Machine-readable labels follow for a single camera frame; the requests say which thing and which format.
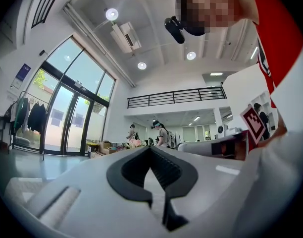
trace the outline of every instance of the clothing rack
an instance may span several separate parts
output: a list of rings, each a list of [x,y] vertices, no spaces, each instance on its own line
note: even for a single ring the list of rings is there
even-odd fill
[[[17,116],[18,116],[18,114],[19,114],[19,111],[18,111],[19,100],[20,100],[21,98],[24,98],[26,94],[29,94],[30,96],[32,96],[32,97],[34,97],[34,98],[36,98],[36,99],[38,99],[38,100],[40,100],[40,101],[42,101],[42,102],[45,102],[45,101],[43,101],[43,100],[41,100],[41,99],[35,97],[34,95],[32,95],[32,94],[30,94],[30,93],[27,93],[27,91],[22,91],[22,92],[19,94],[19,97],[18,97],[18,99],[17,99],[17,107],[16,107],[16,117],[15,117],[15,121],[17,121]],[[15,134],[13,134],[13,141],[12,141],[12,134],[13,134],[13,133],[11,132],[10,139],[9,139],[9,146],[8,146],[8,148],[7,148],[7,154],[9,154],[9,149],[10,149],[10,147],[13,149],[13,148],[14,148],[14,145],[15,145],[15,140],[14,140]],[[44,151],[41,150],[41,149],[39,149],[39,153],[43,155],[43,160],[44,160],[44,155],[45,155],[45,154],[44,154]]]

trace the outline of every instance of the round ceiling light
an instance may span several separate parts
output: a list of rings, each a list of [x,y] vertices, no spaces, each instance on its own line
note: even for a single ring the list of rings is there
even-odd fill
[[[65,59],[66,61],[71,61],[70,56],[64,56],[64,59]]]
[[[140,62],[138,65],[137,65],[138,69],[146,69],[147,65],[146,63],[144,62]]]
[[[189,52],[187,54],[187,59],[188,60],[193,60],[194,58],[196,58],[197,54],[195,52]]]
[[[118,18],[118,11],[116,9],[108,9],[105,13],[106,18],[109,21],[115,21]]]

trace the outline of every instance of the floor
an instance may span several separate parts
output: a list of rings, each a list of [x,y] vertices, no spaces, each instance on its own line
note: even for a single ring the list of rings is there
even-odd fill
[[[0,151],[0,193],[4,194],[9,180],[13,177],[54,179],[88,157],[61,157],[30,153],[13,149],[8,155]]]

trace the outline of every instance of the ceiling light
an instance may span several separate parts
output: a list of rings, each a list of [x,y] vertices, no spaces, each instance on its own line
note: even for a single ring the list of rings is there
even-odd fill
[[[105,13],[106,18],[109,21],[115,21],[118,18],[118,11],[116,9],[108,9]]]
[[[70,56],[64,56],[64,59],[65,59],[66,61],[71,61]]]
[[[140,62],[140,63],[138,63],[137,67],[138,67],[138,69],[146,69],[147,65],[144,62]]]
[[[257,49],[258,49],[258,47],[256,47],[256,49],[254,50],[254,53],[252,54],[251,59],[253,59],[253,57],[254,57],[254,55],[255,55]]]
[[[211,73],[210,76],[222,76],[223,73],[219,72],[219,73]]]
[[[195,52],[189,52],[187,54],[187,59],[188,60],[193,60],[194,58],[196,58],[197,54]]]

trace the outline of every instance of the red object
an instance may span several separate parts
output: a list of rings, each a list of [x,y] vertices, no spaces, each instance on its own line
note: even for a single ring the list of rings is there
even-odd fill
[[[297,60],[303,47],[303,36],[280,0],[255,0],[255,2],[259,14],[259,24],[255,25],[271,76],[262,69],[260,63],[259,67],[271,94]]]

